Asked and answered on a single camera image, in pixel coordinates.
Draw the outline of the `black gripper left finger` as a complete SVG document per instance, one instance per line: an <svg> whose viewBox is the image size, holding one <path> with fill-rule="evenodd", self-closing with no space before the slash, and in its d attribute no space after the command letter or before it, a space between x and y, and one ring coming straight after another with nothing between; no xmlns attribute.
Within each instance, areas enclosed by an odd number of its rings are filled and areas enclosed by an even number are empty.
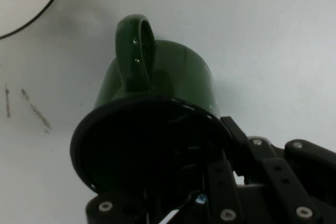
<svg viewBox="0 0 336 224"><path fill-rule="evenodd" d="M167 184L111 187L88 202L87 223L244 223L229 162L210 162L201 174L201 189L182 198L169 192Z"/></svg>

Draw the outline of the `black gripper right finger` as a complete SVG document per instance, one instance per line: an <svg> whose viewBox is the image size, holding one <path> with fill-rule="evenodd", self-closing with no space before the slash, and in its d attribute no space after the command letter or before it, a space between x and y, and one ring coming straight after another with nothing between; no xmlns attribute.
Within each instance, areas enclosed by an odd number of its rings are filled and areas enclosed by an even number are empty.
<svg viewBox="0 0 336 224"><path fill-rule="evenodd" d="M335 152L302 139L272 145L247 137L230 116L227 156L244 177L241 203L246 222L335 223Z"/></svg>

